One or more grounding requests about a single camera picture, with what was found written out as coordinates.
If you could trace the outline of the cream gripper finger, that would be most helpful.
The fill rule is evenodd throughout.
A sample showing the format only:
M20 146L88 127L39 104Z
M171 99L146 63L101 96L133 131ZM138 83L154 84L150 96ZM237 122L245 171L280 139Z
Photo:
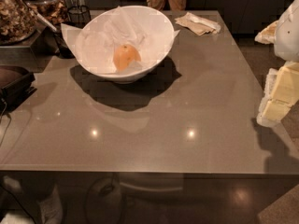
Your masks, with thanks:
M257 123L274 127L299 101L299 63L285 62L278 70L271 68L263 92Z

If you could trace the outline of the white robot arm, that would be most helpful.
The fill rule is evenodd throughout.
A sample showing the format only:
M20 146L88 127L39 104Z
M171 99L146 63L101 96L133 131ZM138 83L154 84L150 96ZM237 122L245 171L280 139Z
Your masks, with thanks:
M274 127L299 101L299 0L294 0L255 40L273 44L275 55L285 62L278 70L269 70L256 118L261 126Z

